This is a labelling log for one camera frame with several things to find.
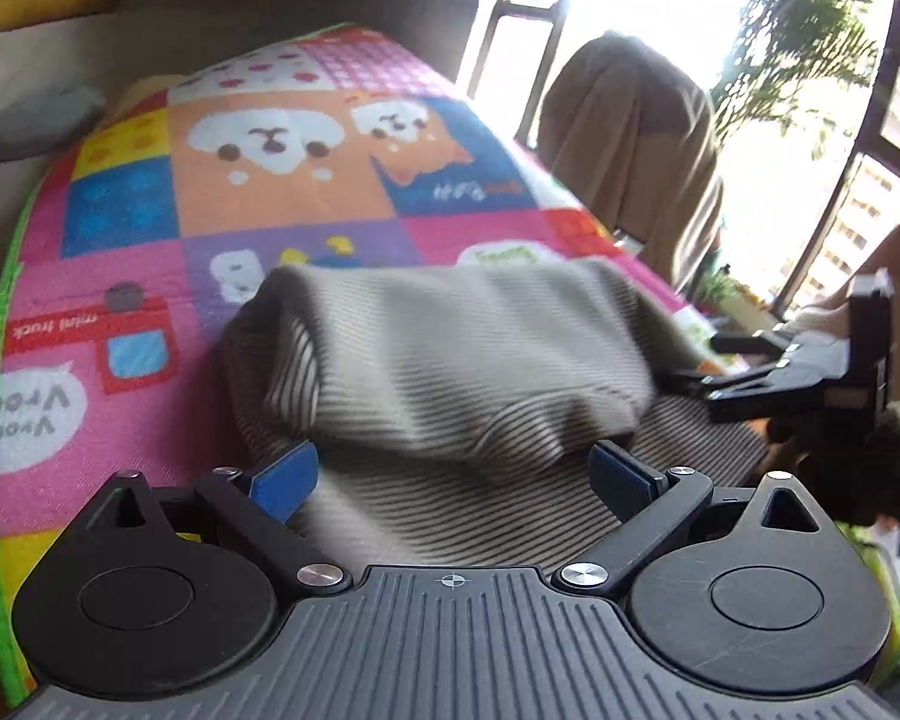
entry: palm tree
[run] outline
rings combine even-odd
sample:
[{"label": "palm tree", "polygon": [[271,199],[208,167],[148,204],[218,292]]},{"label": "palm tree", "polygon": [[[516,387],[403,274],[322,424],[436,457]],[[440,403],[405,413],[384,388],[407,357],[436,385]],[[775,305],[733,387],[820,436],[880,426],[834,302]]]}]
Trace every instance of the palm tree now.
[{"label": "palm tree", "polygon": [[877,57],[860,13],[871,0],[746,0],[720,80],[710,91],[723,143],[747,121],[779,122],[800,113],[806,81],[869,86]]}]

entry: window frame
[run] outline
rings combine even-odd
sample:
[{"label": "window frame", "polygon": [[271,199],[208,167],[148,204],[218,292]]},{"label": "window frame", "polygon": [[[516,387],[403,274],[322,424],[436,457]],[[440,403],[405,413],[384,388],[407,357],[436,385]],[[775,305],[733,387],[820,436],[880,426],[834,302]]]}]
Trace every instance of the window frame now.
[{"label": "window frame", "polygon": [[[543,56],[540,59],[538,71],[533,79],[533,86],[530,89],[530,96],[524,108],[520,127],[516,132],[516,140],[519,143],[523,143],[524,146],[527,144],[527,137],[530,134],[530,128],[533,126],[533,117],[535,117],[536,110],[539,108],[540,98],[543,96],[543,87],[554,64],[554,57],[556,57],[557,46],[563,34],[563,26],[566,22],[568,10],[569,0],[557,0],[549,8],[515,4],[511,0],[497,0],[490,14],[490,22],[487,25],[487,31],[484,33],[484,40],[477,55],[476,65],[467,86],[467,94],[471,98],[476,95],[485,63],[487,63],[487,55],[490,53],[490,44],[493,42],[493,36],[496,32],[496,25],[501,17],[514,16],[524,19],[547,20],[553,25],[550,37],[543,50]],[[847,162],[845,162],[833,191],[831,191],[830,199],[827,201],[826,206],[823,207],[823,213],[818,219],[813,234],[810,236],[810,240],[804,247],[803,252],[797,257],[796,264],[791,269],[790,275],[770,308],[770,312],[778,319],[783,319],[784,314],[789,310],[790,304],[793,302],[800,286],[807,278],[810,266],[813,265],[813,262],[820,255],[823,249],[823,242],[830,234],[842,204],[848,198],[847,193],[850,190],[850,183],[856,175],[860,161],[864,157],[874,159],[900,179],[900,147],[895,146],[894,143],[891,143],[882,135],[884,122],[890,113],[890,101],[893,99],[893,89],[899,73],[900,0],[893,0],[887,39],[880,57],[880,64],[877,67],[876,76],[874,76],[874,85],[871,88],[871,96],[866,105],[863,122],[860,124],[860,130],[854,139],[853,146],[850,148],[850,155],[847,156]]]}]

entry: white speech bubble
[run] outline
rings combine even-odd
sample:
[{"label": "white speech bubble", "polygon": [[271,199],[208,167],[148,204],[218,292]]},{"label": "white speech bubble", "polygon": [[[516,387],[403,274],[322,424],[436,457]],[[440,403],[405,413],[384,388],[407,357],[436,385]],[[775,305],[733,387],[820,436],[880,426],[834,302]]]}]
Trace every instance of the white speech bubble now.
[{"label": "white speech bubble", "polygon": [[0,473],[42,463],[77,432],[87,411],[87,393],[70,365],[1,374]]},{"label": "white speech bubble", "polygon": [[540,241],[492,241],[466,247],[457,258],[457,265],[531,265],[562,259],[562,255]]}]

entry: gray striped fabric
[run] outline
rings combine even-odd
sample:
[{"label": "gray striped fabric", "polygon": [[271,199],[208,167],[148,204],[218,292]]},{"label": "gray striped fabric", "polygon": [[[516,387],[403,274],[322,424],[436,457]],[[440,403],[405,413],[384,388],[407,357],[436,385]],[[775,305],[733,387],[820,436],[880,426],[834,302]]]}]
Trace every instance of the gray striped fabric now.
[{"label": "gray striped fabric", "polygon": [[653,402],[650,367],[700,361],[604,258],[284,266],[228,326],[223,350],[257,459],[309,437],[463,461],[496,482],[633,433]]},{"label": "gray striped fabric", "polygon": [[[658,399],[631,447],[658,469],[692,466],[736,485],[763,457],[745,425],[710,424],[703,404]],[[316,491],[290,522],[359,576],[369,563],[539,565],[550,572],[618,523],[590,490],[578,454],[509,485],[463,464],[323,447]]]}]

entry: gray pillow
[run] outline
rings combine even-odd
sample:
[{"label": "gray pillow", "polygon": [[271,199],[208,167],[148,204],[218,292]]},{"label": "gray pillow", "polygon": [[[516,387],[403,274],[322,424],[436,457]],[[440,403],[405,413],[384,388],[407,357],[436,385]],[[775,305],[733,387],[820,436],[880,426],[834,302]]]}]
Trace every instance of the gray pillow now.
[{"label": "gray pillow", "polygon": [[89,86],[48,87],[27,95],[0,110],[0,162],[68,146],[105,112],[106,99]]}]

